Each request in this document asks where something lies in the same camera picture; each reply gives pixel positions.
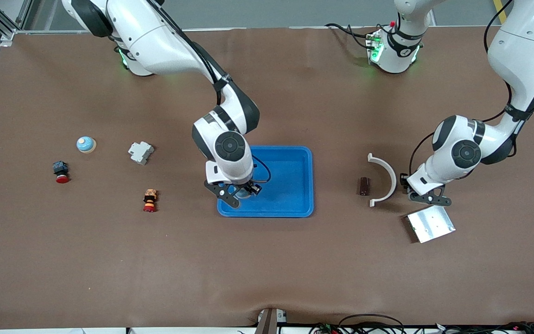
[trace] blue tray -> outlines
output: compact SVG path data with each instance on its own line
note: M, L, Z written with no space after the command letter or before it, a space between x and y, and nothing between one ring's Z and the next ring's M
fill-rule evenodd
M271 170L271 180L258 195L240 200L233 209L218 199L218 212L226 217L305 218L314 210L312 152L305 146L251 146L253 155ZM267 170L254 161L254 179L267 179Z

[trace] brown table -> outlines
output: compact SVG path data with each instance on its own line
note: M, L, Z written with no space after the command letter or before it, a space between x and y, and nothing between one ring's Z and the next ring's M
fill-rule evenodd
M388 188L369 152L405 172L445 117L502 110L482 35L431 28L413 68L390 75L329 30L191 33L261 108L248 142L312 150L305 219L216 212L191 139L214 106L203 76L132 76L92 36L16 36L0 51L0 328L240 326L265 307L289 321L534 321L534 117L515 158L448 186L451 235L413 243L401 217L422 206L356 195L364 175L376 197ZM144 167L127 154L142 140L156 146ZM70 183L55 183L57 160ZM157 213L142 211L147 188Z

